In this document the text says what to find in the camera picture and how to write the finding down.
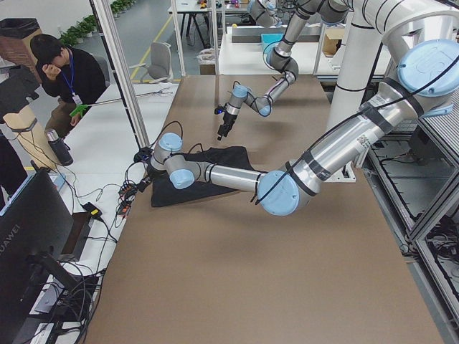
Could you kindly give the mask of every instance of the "blue joint cap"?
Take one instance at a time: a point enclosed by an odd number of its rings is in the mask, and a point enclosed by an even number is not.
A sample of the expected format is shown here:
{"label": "blue joint cap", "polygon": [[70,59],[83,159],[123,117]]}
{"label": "blue joint cap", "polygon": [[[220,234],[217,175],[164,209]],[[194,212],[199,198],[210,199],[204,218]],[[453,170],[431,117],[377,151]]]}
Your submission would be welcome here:
{"label": "blue joint cap", "polygon": [[245,98],[248,92],[249,88],[244,85],[236,85],[235,88],[232,89],[232,94],[238,98]]}
{"label": "blue joint cap", "polygon": [[190,170],[181,169],[175,170],[169,176],[169,180],[174,185],[174,188],[178,190],[182,190],[183,188],[187,188],[194,183],[194,176]]}
{"label": "blue joint cap", "polygon": [[[284,173],[271,171],[258,184],[257,196],[261,199]],[[292,214],[300,201],[298,187],[289,175],[282,178],[280,183],[261,201],[261,205],[272,215],[285,216]]]}
{"label": "blue joint cap", "polygon": [[159,141],[159,146],[165,151],[179,152],[181,150],[182,143],[183,141],[177,134],[165,133]]}
{"label": "blue joint cap", "polygon": [[272,50],[275,48],[275,44],[274,43],[271,43],[270,45],[268,45],[265,50],[263,51],[266,55],[266,63],[268,63],[269,65],[271,65],[271,62],[270,62],[270,56],[271,56],[271,52]]}
{"label": "blue joint cap", "polygon": [[265,107],[262,107],[258,113],[263,116],[263,117],[267,117],[270,115],[271,113],[271,107],[269,105],[266,105]]}
{"label": "blue joint cap", "polygon": [[[424,87],[445,71],[459,56],[459,44],[449,39],[433,39],[418,44],[402,58],[398,76],[402,85],[410,92]],[[456,63],[439,80],[419,95],[439,97],[459,87],[459,65]]]}
{"label": "blue joint cap", "polygon": [[437,107],[436,109],[432,109],[431,111],[426,112],[422,117],[437,117],[437,116],[444,116],[448,113],[453,111],[454,104],[448,104],[446,106]]}

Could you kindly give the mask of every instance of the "black jacket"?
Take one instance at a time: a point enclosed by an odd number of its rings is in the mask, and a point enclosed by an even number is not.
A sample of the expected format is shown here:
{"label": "black jacket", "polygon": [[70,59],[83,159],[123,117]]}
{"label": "black jacket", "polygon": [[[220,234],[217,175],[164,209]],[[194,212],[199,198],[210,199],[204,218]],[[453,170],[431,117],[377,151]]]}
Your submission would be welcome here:
{"label": "black jacket", "polygon": [[[73,90],[80,96],[83,104],[93,104],[107,88],[102,70],[91,54],[72,47],[68,47],[68,49],[72,52],[75,69]],[[53,82],[43,72],[43,65],[44,63],[38,61],[36,68],[42,78],[44,91],[52,97],[61,97],[65,102],[74,102],[70,88],[62,76],[62,73],[65,73],[67,79],[71,80],[70,66],[62,67],[61,73],[57,76],[56,81]]]}

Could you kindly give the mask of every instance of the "monitor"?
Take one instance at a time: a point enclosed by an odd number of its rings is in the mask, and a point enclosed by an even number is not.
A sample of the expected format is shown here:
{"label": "monitor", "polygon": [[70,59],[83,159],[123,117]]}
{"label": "monitor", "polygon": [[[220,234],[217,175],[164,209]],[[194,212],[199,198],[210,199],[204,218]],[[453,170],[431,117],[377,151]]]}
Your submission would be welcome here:
{"label": "monitor", "polygon": [[0,216],[0,336],[12,343],[49,271],[34,257],[59,259],[73,218],[44,170],[19,188]]}

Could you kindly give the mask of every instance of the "thermos bottle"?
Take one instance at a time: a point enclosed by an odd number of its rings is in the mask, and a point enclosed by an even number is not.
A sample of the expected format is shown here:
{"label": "thermos bottle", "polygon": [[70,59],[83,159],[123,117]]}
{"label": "thermos bottle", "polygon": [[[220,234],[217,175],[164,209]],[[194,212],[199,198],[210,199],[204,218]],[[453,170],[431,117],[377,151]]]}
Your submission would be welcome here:
{"label": "thermos bottle", "polygon": [[60,164],[62,166],[69,166],[71,163],[73,163],[73,159],[69,153],[67,145],[64,143],[64,140],[58,136],[56,130],[46,129],[45,133],[48,138],[48,143],[51,146],[53,152],[55,152],[55,155]]}

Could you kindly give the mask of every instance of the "black garment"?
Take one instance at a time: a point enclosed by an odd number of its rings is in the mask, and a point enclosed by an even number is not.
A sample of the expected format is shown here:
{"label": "black garment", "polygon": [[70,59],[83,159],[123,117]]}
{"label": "black garment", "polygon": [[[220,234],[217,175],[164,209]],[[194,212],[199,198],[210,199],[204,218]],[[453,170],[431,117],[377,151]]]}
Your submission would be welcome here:
{"label": "black garment", "polygon": [[[249,157],[245,147],[232,146],[228,148],[210,148],[200,153],[184,154],[188,161],[207,161],[222,166],[243,168],[254,171],[250,165]],[[204,197],[227,194],[235,191],[233,188],[218,186],[202,181],[195,181],[188,188],[177,190],[169,180],[167,173],[153,180],[153,193],[151,195],[151,206],[170,206],[188,201],[202,199]]]}
{"label": "black garment", "polygon": [[[80,96],[83,104],[93,104],[107,88],[105,86],[103,72],[91,54],[72,47],[68,47],[67,49],[72,52],[75,71],[73,90]],[[62,67],[61,73],[57,76],[56,81],[51,81],[43,72],[43,65],[45,65],[43,62],[38,61],[37,71],[43,80],[42,86],[44,91],[52,97],[61,97],[64,102],[74,103],[70,88],[62,76],[62,73],[65,74],[67,80],[71,82],[72,73],[70,71],[70,66],[67,65]]]}
{"label": "black garment", "polygon": [[[27,172],[22,167],[19,156],[0,131],[0,186],[3,186],[5,191],[12,195],[26,177]],[[5,201],[0,190],[0,209],[4,206]]]}

